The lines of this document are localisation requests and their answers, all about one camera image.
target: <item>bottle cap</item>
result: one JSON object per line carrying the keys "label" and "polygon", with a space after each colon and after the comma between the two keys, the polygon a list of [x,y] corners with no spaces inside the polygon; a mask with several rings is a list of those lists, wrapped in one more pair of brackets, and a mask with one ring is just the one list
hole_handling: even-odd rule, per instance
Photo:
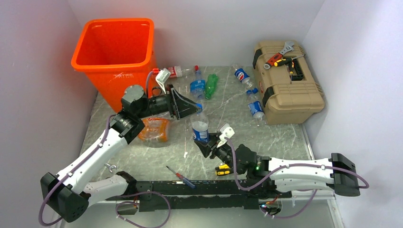
{"label": "bottle cap", "polygon": [[201,111],[203,111],[203,106],[199,103],[196,103],[196,106],[200,108],[200,111],[198,111],[198,113],[200,113]]}

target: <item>orange trash can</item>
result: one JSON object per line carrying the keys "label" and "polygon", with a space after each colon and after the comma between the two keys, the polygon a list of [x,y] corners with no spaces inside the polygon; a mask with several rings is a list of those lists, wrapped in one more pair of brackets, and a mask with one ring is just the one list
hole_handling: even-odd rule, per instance
{"label": "orange trash can", "polygon": [[[157,67],[154,51],[154,23],[146,18],[96,19],[81,33],[71,65],[84,72],[115,112],[122,109],[120,99],[131,85],[141,85]],[[158,86],[155,75],[148,94]]]}

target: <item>tan toolbox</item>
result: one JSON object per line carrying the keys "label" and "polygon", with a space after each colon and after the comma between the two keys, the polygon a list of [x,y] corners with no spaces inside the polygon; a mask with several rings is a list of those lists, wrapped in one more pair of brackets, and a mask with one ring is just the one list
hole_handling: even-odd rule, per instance
{"label": "tan toolbox", "polygon": [[[297,57],[305,54],[295,41],[291,52],[284,57]],[[325,107],[323,92],[315,83],[304,57],[294,59],[295,72],[290,77],[288,66],[272,66],[265,69],[264,64],[284,47],[284,41],[262,41],[255,46],[253,68],[262,105],[269,125],[301,124],[313,113]]]}

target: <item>white wall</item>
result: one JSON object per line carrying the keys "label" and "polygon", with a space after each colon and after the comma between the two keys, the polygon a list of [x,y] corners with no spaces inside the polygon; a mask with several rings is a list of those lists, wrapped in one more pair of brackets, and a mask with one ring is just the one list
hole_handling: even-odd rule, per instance
{"label": "white wall", "polygon": [[0,21],[0,226],[39,227],[39,180],[78,156],[96,91],[70,66],[66,1],[3,0]]}
{"label": "white wall", "polygon": [[402,12],[398,0],[326,0],[303,42],[326,96],[306,122],[314,154],[344,154],[371,185],[337,197],[348,228],[403,227]]}
{"label": "white wall", "polygon": [[159,67],[252,65],[265,39],[302,41],[324,0],[68,0],[81,25],[151,18]]}

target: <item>gray marble surface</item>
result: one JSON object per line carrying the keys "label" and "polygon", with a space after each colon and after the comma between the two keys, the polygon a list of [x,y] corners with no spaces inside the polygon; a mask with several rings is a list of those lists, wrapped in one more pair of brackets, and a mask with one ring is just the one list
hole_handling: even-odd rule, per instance
{"label": "gray marble surface", "polygon": [[[210,132],[216,132],[219,127],[228,123],[235,132],[232,137],[235,147],[242,143],[258,155],[290,160],[309,159],[300,125],[258,126],[256,124],[247,106],[245,89],[230,71],[229,66],[201,67],[201,71],[206,80],[207,76],[213,73],[220,78],[212,99],[201,101],[204,112],[209,118]],[[245,71],[253,77],[251,67],[246,67]],[[192,76],[188,76],[169,79],[168,83],[172,83],[182,95],[194,100],[189,91],[189,84],[193,80]],[[113,113],[111,107],[98,94],[81,152],[100,136],[105,127],[106,118]],[[129,146],[115,154],[109,163],[115,164],[118,171],[124,170],[139,181],[176,180],[165,165],[177,170],[190,180],[233,179],[233,174],[217,177],[213,172],[206,173],[206,170],[214,169],[222,162],[218,158],[211,160],[203,157],[193,143],[192,127],[188,118],[171,121],[168,142],[150,144],[136,138]],[[100,181],[111,175],[106,168],[102,168],[92,181]]]}

